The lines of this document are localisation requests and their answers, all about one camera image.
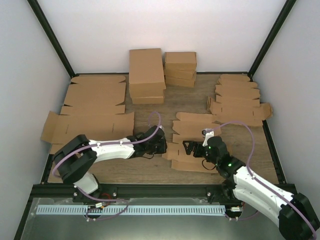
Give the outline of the small cardboard box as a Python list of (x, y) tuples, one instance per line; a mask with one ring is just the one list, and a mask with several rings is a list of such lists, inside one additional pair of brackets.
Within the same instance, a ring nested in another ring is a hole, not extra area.
[(171, 161), (171, 168), (174, 170), (216, 174), (218, 171), (213, 169), (214, 165), (212, 163), (202, 163), (204, 158), (187, 155), (183, 141), (202, 143), (204, 141), (202, 130), (219, 126), (216, 123), (217, 116), (204, 113), (178, 112), (176, 118), (173, 121), (172, 142), (167, 143), (166, 153), (162, 157)]

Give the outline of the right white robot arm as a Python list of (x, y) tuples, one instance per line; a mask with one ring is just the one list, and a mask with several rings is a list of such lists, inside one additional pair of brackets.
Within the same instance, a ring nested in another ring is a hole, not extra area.
[(230, 155), (219, 136), (206, 136), (204, 142), (184, 140), (187, 155), (215, 165), (228, 185), (223, 198), (249, 204), (270, 219), (286, 240), (315, 240), (320, 221), (309, 199), (302, 193), (286, 191), (265, 180), (240, 159)]

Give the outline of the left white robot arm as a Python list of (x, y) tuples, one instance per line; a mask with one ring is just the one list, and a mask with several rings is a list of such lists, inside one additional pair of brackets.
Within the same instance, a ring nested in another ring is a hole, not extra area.
[(92, 165), (107, 160), (154, 156), (166, 151), (167, 141), (161, 125), (119, 140), (89, 140), (80, 134), (54, 154), (52, 174), (63, 183), (74, 185), (89, 201), (97, 202), (102, 189), (97, 178), (89, 172)]

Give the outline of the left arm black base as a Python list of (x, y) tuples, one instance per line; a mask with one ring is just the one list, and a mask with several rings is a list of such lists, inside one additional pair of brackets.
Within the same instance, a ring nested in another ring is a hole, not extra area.
[(101, 192), (101, 189), (95, 190), (93, 193), (86, 193), (83, 189), (79, 188), (78, 186), (73, 186), (74, 191), (77, 193), (77, 197), (91, 202), (104, 202), (104, 203), (116, 203), (119, 199), (114, 198), (108, 193)]

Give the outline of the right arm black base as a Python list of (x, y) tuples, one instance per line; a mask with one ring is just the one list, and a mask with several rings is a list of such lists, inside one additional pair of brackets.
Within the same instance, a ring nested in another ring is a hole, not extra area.
[(220, 205), (242, 204), (245, 201), (238, 199), (233, 190), (236, 184), (224, 181), (221, 184), (212, 184), (206, 187), (206, 195), (208, 203), (219, 203)]

